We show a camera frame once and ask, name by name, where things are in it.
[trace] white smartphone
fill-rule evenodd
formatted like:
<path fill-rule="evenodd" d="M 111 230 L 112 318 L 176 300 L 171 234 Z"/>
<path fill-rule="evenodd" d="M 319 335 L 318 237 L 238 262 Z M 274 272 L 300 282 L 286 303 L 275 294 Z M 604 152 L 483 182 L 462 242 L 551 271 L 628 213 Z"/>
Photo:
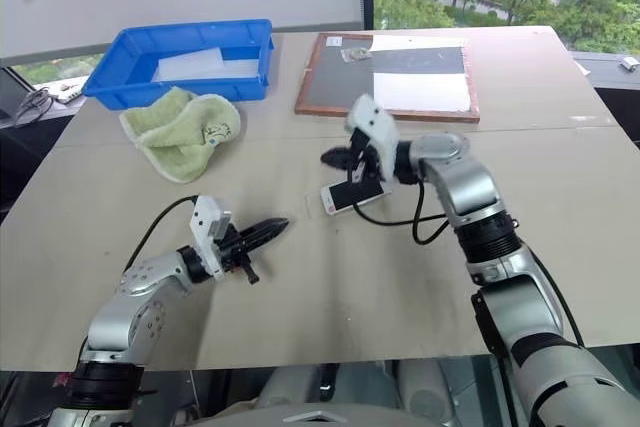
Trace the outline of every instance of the white smartphone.
<path fill-rule="evenodd" d="M 364 205 L 389 193 L 391 193 L 389 184 L 374 179 L 364 179 L 351 186 L 344 181 L 322 187 L 320 198 L 327 214 L 335 215 L 351 209 L 354 203 Z"/>

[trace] wooden board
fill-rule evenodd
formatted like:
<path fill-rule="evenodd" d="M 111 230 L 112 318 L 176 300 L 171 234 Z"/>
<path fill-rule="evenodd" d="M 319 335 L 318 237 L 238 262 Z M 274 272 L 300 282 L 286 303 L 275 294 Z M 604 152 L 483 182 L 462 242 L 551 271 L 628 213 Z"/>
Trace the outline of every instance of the wooden board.
<path fill-rule="evenodd" d="M 411 72 L 411 67 L 407 67 L 409 71 L 400 73 L 400 75 L 405 78 L 413 78 L 414 82 L 411 82 L 412 84 L 415 84 L 415 81 L 421 81 L 421 78 L 412 75 L 414 73 L 426 75 L 426 77 L 422 77 L 423 79 L 428 77 L 438 79 L 456 77 L 458 80 L 462 80 L 464 83 L 462 88 L 466 89 L 466 93 L 468 94 L 468 110 L 446 110 L 446 107 L 444 109 L 441 107 L 439 109 L 429 110 L 423 108 L 422 103 L 418 106 L 415 100 L 407 100 L 407 102 L 401 106 L 388 105 L 387 102 L 379 98 L 379 95 L 376 95 L 374 78 L 379 74 L 376 70 L 380 68 L 379 65 L 372 65 L 371 59 L 350 63 L 342 59 L 340 51 L 343 45 L 350 44 L 346 45 L 345 48 L 350 46 L 371 47 L 376 40 L 374 37 L 380 38 L 381 36 L 374 36 L 372 34 L 318 34 L 311 57 L 304 71 L 302 85 L 296 100 L 295 112 L 297 114 L 343 117 L 360 94 L 369 93 L 398 119 L 468 123 L 478 123 L 480 121 L 476 89 L 471 75 L 471 61 L 467 46 L 464 42 L 461 42 L 459 46 L 445 47 L 446 44 L 443 43 L 444 41 L 438 39 L 437 42 L 441 45 L 440 47 L 428 49 L 416 48 L 415 50 L 386 50 L 373 53 L 374 56 L 376 54 L 395 53 L 395 65 L 390 67 L 392 71 L 403 68 L 402 65 L 398 65 L 398 60 L 402 62 L 402 58 L 398 58 L 398 53 L 402 55 L 402 53 L 406 54 L 406 52 L 410 52 L 414 58 L 416 55 L 420 55 L 419 53 L 424 53 L 422 54 L 423 56 L 431 56 L 432 59 L 419 60 L 419 72 Z M 393 37 L 403 37 L 409 42 L 411 41 L 409 40 L 409 36 Z M 332 43 L 332 39 L 339 39 L 339 44 Z"/>

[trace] table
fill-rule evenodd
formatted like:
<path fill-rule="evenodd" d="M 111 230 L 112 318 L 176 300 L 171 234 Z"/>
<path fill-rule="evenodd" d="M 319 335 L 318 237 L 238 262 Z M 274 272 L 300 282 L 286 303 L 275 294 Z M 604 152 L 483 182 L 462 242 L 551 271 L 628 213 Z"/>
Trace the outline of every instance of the table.
<path fill-rule="evenodd" d="M 402 135 L 465 131 L 520 221 L 519 234 L 563 290 L 586 343 L 638 341 L 640 155 L 555 33 L 404 32 L 469 39 L 481 121 L 401 122 Z M 87 101 L 0 227 L 0 368 L 72 369 L 92 316 L 149 223 L 193 193 L 222 199 L 240 227 L 269 216 L 287 216 L 291 225 L 253 256 L 261 282 L 250 286 L 244 274 L 229 275 L 174 304 L 152 369 L 486 352 L 469 303 L 475 287 L 451 231 L 420 247 L 408 227 L 324 214 L 318 189 L 340 173 L 318 159 L 347 136 L 341 119 L 293 114 L 314 39 L 274 35 L 267 99 L 238 104 L 240 138 L 188 185 L 160 177 L 127 141 L 117 112 Z M 416 197 L 417 189 L 397 186 L 367 210 L 407 218 Z M 428 195 L 425 214 L 440 211 Z M 188 243 L 189 214 L 185 205 L 167 216 L 142 256 Z"/>

